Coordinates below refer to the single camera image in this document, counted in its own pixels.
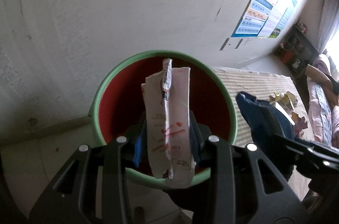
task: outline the red and green bucket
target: red and green bucket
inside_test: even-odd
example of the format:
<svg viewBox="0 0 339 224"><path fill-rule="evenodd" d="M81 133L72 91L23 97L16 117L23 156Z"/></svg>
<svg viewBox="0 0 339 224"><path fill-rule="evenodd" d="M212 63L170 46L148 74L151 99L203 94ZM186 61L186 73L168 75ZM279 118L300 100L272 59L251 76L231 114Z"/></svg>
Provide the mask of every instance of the red and green bucket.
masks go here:
<svg viewBox="0 0 339 224"><path fill-rule="evenodd" d="M189 109L198 123L207 125L212 134L235 143L237 118L225 86L206 65L186 54L169 50L152 50L136 54L118 64L102 81L89 115L99 144L106 145L139 122L145 111L141 84L149 75L162 69L162 61L173 59L172 67L190 67ZM210 169L200 170L192 186L210 177ZM126 168L127 178L150 188L168 189L164 179L149 172Z"/></svg>

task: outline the white curtain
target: white curtain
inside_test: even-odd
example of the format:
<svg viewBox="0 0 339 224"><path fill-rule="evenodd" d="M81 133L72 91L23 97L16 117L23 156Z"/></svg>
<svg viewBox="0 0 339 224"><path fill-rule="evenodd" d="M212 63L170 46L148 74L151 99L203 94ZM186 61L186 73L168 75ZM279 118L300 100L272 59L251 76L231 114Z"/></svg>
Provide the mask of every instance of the white curtain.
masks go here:
<svg viewBox="0 0 339 224"><path fill-rule="evenodd" d="M319 27L318 51L322 53L326 44L339 29L339 0L324 0Z"/></svg>

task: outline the white wall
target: white wall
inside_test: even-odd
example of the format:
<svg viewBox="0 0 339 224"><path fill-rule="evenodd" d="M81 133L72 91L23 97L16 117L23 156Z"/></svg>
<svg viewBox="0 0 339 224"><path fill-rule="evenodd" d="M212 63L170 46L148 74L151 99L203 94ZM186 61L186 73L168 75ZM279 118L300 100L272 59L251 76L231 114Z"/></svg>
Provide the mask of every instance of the white wall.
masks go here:
<svg viewBox="0 0 339 224"><path fill-rule="evenodd" d="M0 139L83 116L105 75L141 51L242 67L272 51L306 0L279 38L219 51L249 1L0 0Z"/></svg>
<svg viewBox="0 0 339 224"><path fill-rule="evenodd" d="M307 26L305 36L316 47L319 43L319 26L324 0L307 0L300 14L300 20Z"/></svg>

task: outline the bed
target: bed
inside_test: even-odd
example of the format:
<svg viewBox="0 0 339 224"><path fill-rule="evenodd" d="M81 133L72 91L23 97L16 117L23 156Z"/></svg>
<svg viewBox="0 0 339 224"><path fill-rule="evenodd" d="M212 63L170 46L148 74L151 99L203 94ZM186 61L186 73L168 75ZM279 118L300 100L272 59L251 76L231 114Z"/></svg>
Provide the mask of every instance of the bed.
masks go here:
<svg viewBox="0 0 339 224"><path fill-rule="evenodd" d="M230 96L232 97L238 121L236 146L244 147L246 144L252 142L250 127L241 116L240 110L235 101L235 96L239 91L246 91L256 96L258 99L263 100L268 99L268 96L273 94L273 92L290 91L298 99L298 104L294 111L300 116L304 116L308 124L310 123L306 109L301 102L301 98L290 77L225 67L214 67L212 69L221 79ZM314 141L314 136L310 125L304 130L303 139ZM302 176L294 169L292 177L289 180L289 185L298 198L302 200L309 190L309 182L310 179Z"/></svg>

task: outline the silver screw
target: silver screw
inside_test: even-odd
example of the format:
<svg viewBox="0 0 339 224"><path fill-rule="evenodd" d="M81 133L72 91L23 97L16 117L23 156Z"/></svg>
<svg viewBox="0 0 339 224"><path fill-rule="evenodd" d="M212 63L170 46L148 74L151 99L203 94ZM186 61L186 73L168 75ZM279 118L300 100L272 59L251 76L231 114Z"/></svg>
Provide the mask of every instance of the silver screw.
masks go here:
<svg viewBox="0 0 339 224"><path fill-rule="evenodd" d="M250 143L250 144L247 145L247 149L249 151L256 151L258 148L257 148L257 146L255 144Z"/></svg>
<svg viewBox="0 0 339 224"><path fill-rule="evenodd" d="M218 142L219 141L219 137L216 136L216 135L211 135L211 136L208 137L208 140L210 142Z"/></svg>
<svg viewBox="0 0 339 224"><path fill-rule="evenodd" d="M81 146L79 147L79 150L82 151L82 152L88 151L88 146L87 146L87 145L81 145Z"/></svg>
<svg viewBox="0 0 339 224"><path fill-rule="evenodd" d="M127 141L127 138L125 136L119 136L117 138L118 143L125 143Z"/></svg>

